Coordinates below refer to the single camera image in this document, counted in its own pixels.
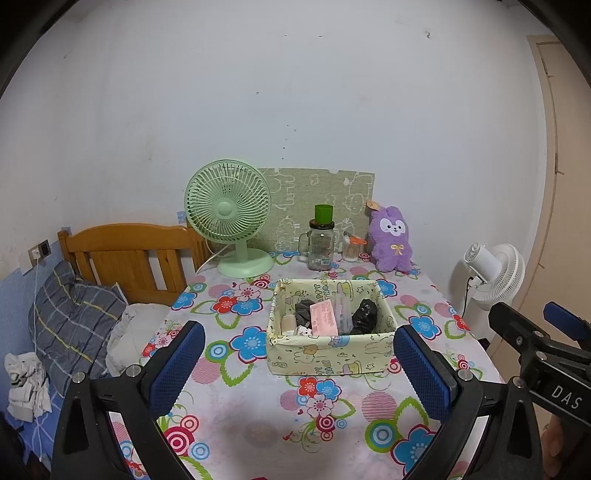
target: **mason jar handle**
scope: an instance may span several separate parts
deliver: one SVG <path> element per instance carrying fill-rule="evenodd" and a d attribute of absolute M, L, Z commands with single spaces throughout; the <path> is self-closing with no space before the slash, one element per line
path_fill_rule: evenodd
<path fill-rule="evenodd" d="M 300 239 L 297 242 L 297 250 L 300 254 L 299 260 L 301 262 L 306 262 L 308 260 L 308 251 L 310 249 L 310 231 L 308 230 L 305 233 L 300 235 Z"/>

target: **table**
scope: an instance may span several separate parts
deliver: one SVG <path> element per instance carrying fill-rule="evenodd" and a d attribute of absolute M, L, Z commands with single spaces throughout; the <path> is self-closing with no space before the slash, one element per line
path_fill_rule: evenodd
<path fill-rule="evenodd" d="M 158 419 L 173 450 L 197 479 L 401 479 L 439 428 L 392 358 L 380 373 L 283 377 L 267 368 L 265 328 L 279 278 L 378 280 L 399 325 L 410 323 L 455 368 L 502 381 L 457 312 L 418 266 L 382 274 L 370 262 L 335 259 L 312 272 L 297 252 L 273 253 L 258 278 L 202 271 L 172 306 L 139 359 L 145 364 L 188 320 L 200 322 L 206 347 L 171 413 Z M 248 342 L 248 339 L 261 342 Z M 136 478 L 147 478 L 119 414 L 119 444 Z M 453 479 L 461 478 L 482 435 L 479 419 Z"/>

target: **human hand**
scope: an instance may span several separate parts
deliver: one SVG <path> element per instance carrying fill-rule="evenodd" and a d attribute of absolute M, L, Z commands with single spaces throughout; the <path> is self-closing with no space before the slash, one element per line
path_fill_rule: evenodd
<path fill-rule="evenodd" d="M 552 415 L 550 423 L 544 427 L 542 433 L 542 460 L 544 463 L 544 480 L 558 475 L 562 467 L 562 461 L 558 454 L 562 451 L 563 432 L 560 419 Z"/>

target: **wooden bed headboard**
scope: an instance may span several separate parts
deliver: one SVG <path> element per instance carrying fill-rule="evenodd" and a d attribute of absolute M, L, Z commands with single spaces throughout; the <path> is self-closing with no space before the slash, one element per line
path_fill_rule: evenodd
<path fill-rule="evenodd" d="M 61 252 L 75 272 L 92 283 L 119 283 L 130 303 L 172 305 L 187 288 L 180 250 L 190 250 L 197 270 L 207 260 L 205 239 L 191 227 L 149 223 L 113 223 L 83 230 L 75 235 L 57 234 Z M 156 250 L 166 290 L 159 290 L 148 260 Z M 94 263 L 95 277 L 90 264 Z"/>

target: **crumpled cloth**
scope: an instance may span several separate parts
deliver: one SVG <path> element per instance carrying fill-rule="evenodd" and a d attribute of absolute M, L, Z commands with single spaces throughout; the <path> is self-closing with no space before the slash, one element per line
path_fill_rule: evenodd
<path fill-rule="evenodd" d="M 51 412 L 48 378 L 35 352 L 4 358 L 4 368 L 12 388 L 8 392 L 8 412 L 14 418 L 33 421 L 46 411 Z"/>

